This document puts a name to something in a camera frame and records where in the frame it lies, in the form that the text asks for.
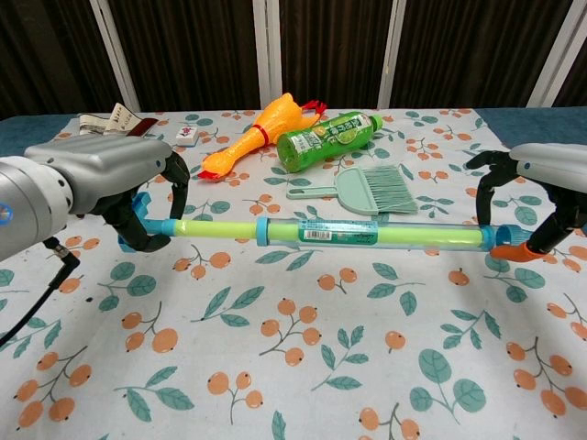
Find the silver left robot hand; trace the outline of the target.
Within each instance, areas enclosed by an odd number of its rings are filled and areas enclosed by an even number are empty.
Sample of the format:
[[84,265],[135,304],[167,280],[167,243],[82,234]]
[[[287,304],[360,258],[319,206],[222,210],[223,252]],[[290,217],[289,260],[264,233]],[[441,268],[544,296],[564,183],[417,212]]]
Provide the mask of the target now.
[[31,146],[24,156],[64,179],[72,193],[66,199],[70,215],[103,217],[139,252],[152,253],[171,242],[166,234],[149,233],[133,207],[138,189],[160,175],[172,184],[170,218],[182,218],[190,173],[167,143],[135,136],[83,135]]

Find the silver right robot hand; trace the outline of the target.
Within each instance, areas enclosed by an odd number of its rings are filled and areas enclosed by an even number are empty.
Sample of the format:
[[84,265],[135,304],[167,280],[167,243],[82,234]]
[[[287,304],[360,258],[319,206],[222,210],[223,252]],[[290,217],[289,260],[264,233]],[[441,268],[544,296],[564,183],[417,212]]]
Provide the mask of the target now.
[[541,259],[574,230],[586,228],[586,147],[579,144],[526,143],[507,151],[485,150],[466,162],[469,170],[487,166],[476,195],[480,226],[491,223],[494,190],[523,177],[540,185],[554,211],[531,234],[501,226],[490,255],[494,259],[528,262]]

